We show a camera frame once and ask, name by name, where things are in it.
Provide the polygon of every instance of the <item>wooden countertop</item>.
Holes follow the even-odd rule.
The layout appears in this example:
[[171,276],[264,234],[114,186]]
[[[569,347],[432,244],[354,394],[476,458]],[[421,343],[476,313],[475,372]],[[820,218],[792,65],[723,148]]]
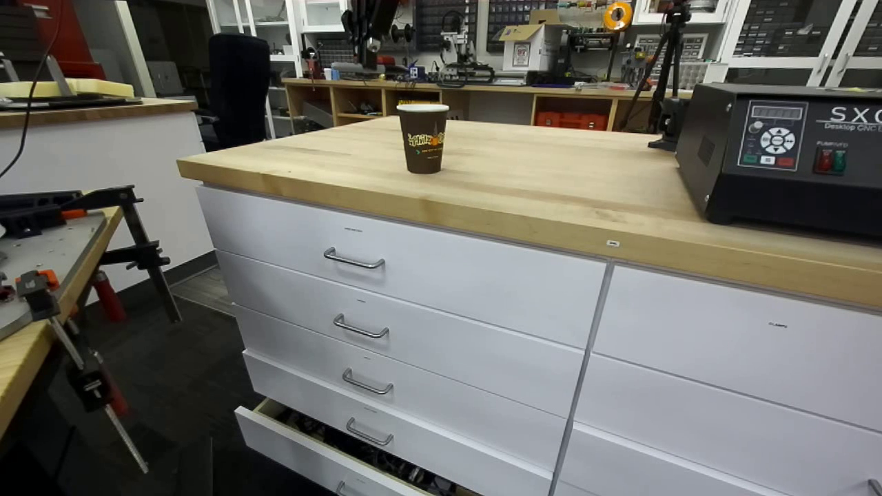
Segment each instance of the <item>wooden countertop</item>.
[[[106,208],[106,226],[91,240],[89,250],[80,255],[77,269],[70,281],[60,281],[60,320],[73,316],[80,302],[84,289],[91,281],[95,267],[99,265],[115,226],[121,219],[121,208]],[[51,354],[53,347],[53,328],[47,320],[30,323],[13,336],[0,340],[0,437],[8,430],[11,418],[16,415],[38,365]]]
[[[292,87],[375,87],[375,90],[441,90],[435,81],[401,81],[401,79],[303,79],[303,76],[281,76],[284,84]],[[631,98],[631,87],[533,87],[533,84],[464,84],[453,87],[464,94],[525,94],[543,98]]]
[[[103,105],[103,108],[67,108],[67,110],[33,110],[30,126],[44,123],[77,123],[77,121],[110,121],[166,113],[194,113],[194,98],[142,98],[142,105]],[[22,126],[24,113],[0,110],[0,130]]]
[[647,135],[449,121],[443,170],[406,170],[397,119],[215,153],[182,176],[346,212],[882,310],[882,244],[714,226]]

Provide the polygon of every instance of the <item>cup lid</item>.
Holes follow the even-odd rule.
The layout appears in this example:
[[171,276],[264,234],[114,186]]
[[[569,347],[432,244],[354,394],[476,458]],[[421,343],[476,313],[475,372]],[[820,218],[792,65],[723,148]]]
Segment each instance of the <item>cup lid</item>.
[[414,105],[397,105],[401,113],[448,113],[449,105],[438,102],[414,102]]

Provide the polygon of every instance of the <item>drawer handle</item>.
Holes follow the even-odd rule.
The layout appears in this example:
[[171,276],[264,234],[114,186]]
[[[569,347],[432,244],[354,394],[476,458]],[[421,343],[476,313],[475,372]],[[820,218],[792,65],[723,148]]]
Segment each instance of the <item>drawer handle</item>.
[[375,445],[388,445],[395,440],[395,434],[372,434],[372,433],[363,433],[363,426],[358,426],[355,418],[347,420],[347,430],[350,434],[368,440],[368,444],[375,444]]
[[363,269],[387,267],[387,259],[363,261],[363,259],[354,259],[354,255],[336,254],[336,248],[328,248],[322,255],[336,261],[336,265],[354,265],[354,267],[363,267]]
[[372,383],[368,383],[368,379],[355,378],[355,372],[354,372],[354,369],[341,372],[341,379],[346,379],[346,383],[350,383],[350,385],[355,385],[355,389],[362,389],[362,391],[370,391],[370,394],[375,394],[375,397],[387,397],[387,394],[392,394],[392,391],[395,391],[395,383],[372,385]]
[[363,329],[363,328],[350,325],[346,313],[336,313],[336,316],[335,316],[335,328],[341,328],[341,329],[347,329],[347,332],[358,332],[358,336],[368,336],[368,339],[384,339],[384,336],[388,336],[388,328]]
[[347,481],[339,481],[335,493],[336,496],[362,496],[358,491],[347,488]]

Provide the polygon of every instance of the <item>drawer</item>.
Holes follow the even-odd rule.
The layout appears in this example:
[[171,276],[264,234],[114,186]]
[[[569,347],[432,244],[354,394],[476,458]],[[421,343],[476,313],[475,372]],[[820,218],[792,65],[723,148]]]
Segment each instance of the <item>drawer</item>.
[[573,485],[556,480],[554,496],[596,496],[596,493],[587,493],[587,491],[583,491],[583,488],[573,488]]
[[339,452],[278,418],[284,407],[261,402],[257,409],[237,407],[237,420],[246,444],[253,452],[297,471],[300,477],[335,491],[339,496],[431,496],[375,466]]
[[246,362],[259,394],[482,496],[537,496],[552,488],[552,473],[508,460],[500,452],[489,452],[472,444],[472,437],[362,402],[354,391],[318,383],[290,369],[267,365],[267,360],[249,357]]
[[573,426],[561,480],[596,496],[773,496],[773,491],[753,488],[583,423]]
[[230,190],[202,186],[199,197],[223,254],[587,343],[601,261]]
[[614,267],[596,351],[882,433],[882,316]]
[[577,423],[758,488],[871,496],[882,434],[625,360],[589,354]]
[[468,437],[489,452],[536,466],[543,473],[554,471],[566,415],[552,415],[250,310],[244,310],[239,323],[249,347],[246,362],[250,372],[259,372],[253,385],[267,397],[286,402],[290,397],[284,397],[284,389],[275,383],[286,375],[303,375],[322,385],[341,389],[372,407],[387,407]]
[[[583,350],[540,340],[504,328],[460,320],[443,310],[388,299],[375,291],[330,284],[292,269],[217,254],[239,307],[321,329],[328,339],[375,350],[443,378],[569,415]],[[290,343],[250,347],[284,354]]]

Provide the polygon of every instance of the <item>concrete floor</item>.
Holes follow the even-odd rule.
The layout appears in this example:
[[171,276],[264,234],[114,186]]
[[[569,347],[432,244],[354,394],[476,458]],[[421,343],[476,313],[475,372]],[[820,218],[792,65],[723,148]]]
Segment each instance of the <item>concrete floor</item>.
[[89,307],[89,339],[131,402],[125,418],[153,471],[142,473],[110,420],[85,413],[63,369],[44,378],[13,423],[20,444],[0,458],[4,493],[67,496],[325,496],[318,485],[244,445],[233,409],[257,405],[244,365],[237,325],[223,313],[223,284],[187,267],[173,289],[184,323],[171,325],[153,287],[125,291],[126,323],[109,325]]

